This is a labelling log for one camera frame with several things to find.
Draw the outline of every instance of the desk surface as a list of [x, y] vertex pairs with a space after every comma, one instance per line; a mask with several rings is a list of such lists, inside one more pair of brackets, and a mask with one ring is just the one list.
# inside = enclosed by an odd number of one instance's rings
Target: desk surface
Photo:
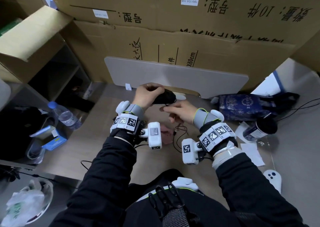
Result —
[[[101, 150], [102, 144], [110, 134], [110, 127], [113, 124], [112, 119], [116, 116], [115, 109], [122, 100], [132, 101], [135, 91], [127, 91], [124, 87], [108, 84], [100, 99], [91, 110], [89, 116], [83, 125], [72, 133], [70, 139], [62, 146], [47, 151], [43, 162], [37, 167], [38, 170], [64, 176], [68, 178], [82, 180], [87, 170], [80, 164], [81, 160], [92, 161]], [[195, 106], [210, 110], [210, 101], [203, 100], [194, 95], [187, 95], [187, 99]], [[176, 125], [170, 124], [168, 114], [159, 111], [160, 105], [150, 107], [145, 113], [147, 122], [160, 122], [169, 128]], [[237, 123], [228, 123], [235, 130]], [[198, 129], [193, 125], [186, 124], [188, 134], [181, 137], [179, 145], [184, 138], [197, 139]], [[183, 131], [178, 131], [175, 136], [175, 142]], [[172, 144], [164, 145], [161, 150], [150, 150], [148, 146], [137, 148], [137, 163], [134, 165], [131, 182], [137, 184], [146, 184], [152, 181], [163, 171], [176, 168], [182, 172], [185, 177], [192, 178], [198, 184], [201, 190], [208, 196], [221, 200], [226, 205], [218, 186], [218, 180], [212, 162], [204, 160], [196, 166], [185, 165], [182, 162], [182, 154], [177, 152]], [[273, 169], [273, 163], [269, 150], [260, 148], [259, 152], [266, 163], [261, 170]]]

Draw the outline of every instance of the wrist-mounted device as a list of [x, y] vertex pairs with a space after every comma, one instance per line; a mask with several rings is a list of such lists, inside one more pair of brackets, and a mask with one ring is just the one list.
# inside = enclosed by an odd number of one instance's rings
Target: wrist-mounted device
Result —
[[148, 140], [151, 149], [162, 148], [160, 123], [152, 122], [144, 128], [145, 122], [141, 120], [144, 112], [140, 106], [122, 101], [116, 112], [118, 116], [110, 128], [111, 137], [121, 137], [133, 146]]
[[211, 156], [226, 148], [238, 146], [236, 135], [220, 119], [208, 122], [200, 128], [199, 141], [182, 140], [182, 160], [185, 164], [198, 164], [209, 153]]

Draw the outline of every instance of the black sleeve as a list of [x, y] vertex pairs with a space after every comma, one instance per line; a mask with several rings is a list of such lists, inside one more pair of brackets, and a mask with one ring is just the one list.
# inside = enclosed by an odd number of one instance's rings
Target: black sleeve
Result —
[[67, 209], [50, 227], [122, 225], [127, 207], [125, 192], [136, 159], [137, 152], [129, 143], [108, 137], [78, 191], [68, 200]]
[[245, 153], [216, 170], [230, 211], [254, 214], [271, 226], [304, 226], [298, 210], [270, 184]]

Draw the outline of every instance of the blue box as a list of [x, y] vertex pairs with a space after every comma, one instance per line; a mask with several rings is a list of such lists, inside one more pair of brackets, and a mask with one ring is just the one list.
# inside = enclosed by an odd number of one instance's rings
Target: blue box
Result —
[[41, 147], [47, 150], [53, 150], [67, 141], [54, 126], [47, 126], [30, 137], [41, 140]]

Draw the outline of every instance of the white plastic bag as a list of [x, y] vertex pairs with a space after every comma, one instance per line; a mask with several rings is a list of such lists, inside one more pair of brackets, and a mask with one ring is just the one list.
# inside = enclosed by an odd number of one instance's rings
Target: white plastic bag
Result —
[[37, 189], [13, 193], [7, 202], [7, 215], [2, 220], [2, 227], [25, 226], [27, 221], [36, 216], [44, 202], [44, 194]]

